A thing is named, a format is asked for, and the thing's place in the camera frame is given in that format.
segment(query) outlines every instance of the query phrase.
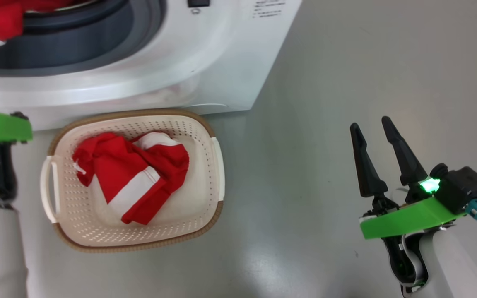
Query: glowing green led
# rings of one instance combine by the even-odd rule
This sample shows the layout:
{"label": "glowing green led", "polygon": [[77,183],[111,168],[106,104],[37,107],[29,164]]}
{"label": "glowing green led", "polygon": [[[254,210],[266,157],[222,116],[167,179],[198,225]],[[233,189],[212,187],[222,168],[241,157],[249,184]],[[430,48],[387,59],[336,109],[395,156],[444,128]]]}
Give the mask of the glowing green led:
{"label": "glowing green led", "polygon": [[429,178],[428,180],[422,181],[419,183],[422,188],[428,193],[436,192],[439,189],[439,179]]}

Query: white basket handle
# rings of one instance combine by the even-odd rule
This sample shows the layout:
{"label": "white basket handle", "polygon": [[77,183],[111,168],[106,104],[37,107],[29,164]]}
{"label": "white basket handle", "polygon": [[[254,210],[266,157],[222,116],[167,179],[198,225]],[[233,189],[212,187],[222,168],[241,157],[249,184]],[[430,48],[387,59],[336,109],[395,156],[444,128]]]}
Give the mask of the white basket handle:
{"label": "white basket handle", "polygon": [[214,154],[216,155],[216,163],[218,170],[218,201],[224,200],[224,194],[226,192],[226,175],[224,173],[224,159],[222,158],[222,150],[220,149],[220,143],[215,137],[212,137],[212,143],[214,145]]}
{"label": "white basket handle", "polygon": [[[51,204],[51,195],[49,195],[49,170],[53,168],[53,185],[55,192],[55,209]],[[51,223],[57,223],[56,215],[60,210],[60,188],[58,185],[58,165],[53,156],[48,156],[43,162],[40,174],[40,194],[43,209]]]}

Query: beige plastic basket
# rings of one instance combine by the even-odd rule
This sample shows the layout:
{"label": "beige plastic basket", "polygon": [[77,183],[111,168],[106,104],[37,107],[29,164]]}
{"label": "beige plastic basket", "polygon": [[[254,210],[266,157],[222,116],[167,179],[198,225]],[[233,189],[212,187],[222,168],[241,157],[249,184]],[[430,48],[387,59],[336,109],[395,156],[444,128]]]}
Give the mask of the beige plastic basket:
{"label": "beige plastic basket", "polygon": [[[189,170],[184,185],[148,225],[127,225],[110,213],[102,192],[80,183],[71,157],[83,140],[103,132],[133,138],[154,130],[185,146]],[[49,195],[51,169],[54,208]],[[55,231],[66,244],[83,252],[132,251],[195,238],[216,223],[224,203],[220,145],[202,117],[181,110],[121,112],[76,121],[51,143],[40,179],[43,207]]]}

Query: red cloth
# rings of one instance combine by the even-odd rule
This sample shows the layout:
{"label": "red cloth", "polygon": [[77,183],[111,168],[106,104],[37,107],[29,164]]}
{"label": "red cloth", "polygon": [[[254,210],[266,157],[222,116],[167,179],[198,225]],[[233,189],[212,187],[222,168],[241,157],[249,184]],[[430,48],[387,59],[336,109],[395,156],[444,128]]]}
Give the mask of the red cloth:
{"label": "red cloth", "polygon": [[51,12],[82,0],[0,0],[0,40],[23,34],[23,13]]}
{"label": "red cloth", "polygon": [[77,174],[83,185],[96,175],[106,202],[124,223],[148,224],[183,185],[189,168],[185,147],[161,132],[131,141],[107,132],[83,141],[72,159],[85,171]]}

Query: washing machine drum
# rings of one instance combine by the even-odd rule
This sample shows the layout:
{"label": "washing machine drum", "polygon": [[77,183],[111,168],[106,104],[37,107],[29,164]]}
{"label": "washing machine drum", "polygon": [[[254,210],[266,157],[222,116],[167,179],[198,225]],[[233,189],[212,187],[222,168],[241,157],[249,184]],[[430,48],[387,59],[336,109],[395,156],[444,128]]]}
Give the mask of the washing machine drum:
{"label": "washing machine drum", "polygon": [[0,76],[46,76],[105,66],[155,36],[164,0],[91,0],[24,15],[23,35],[0,47]]}

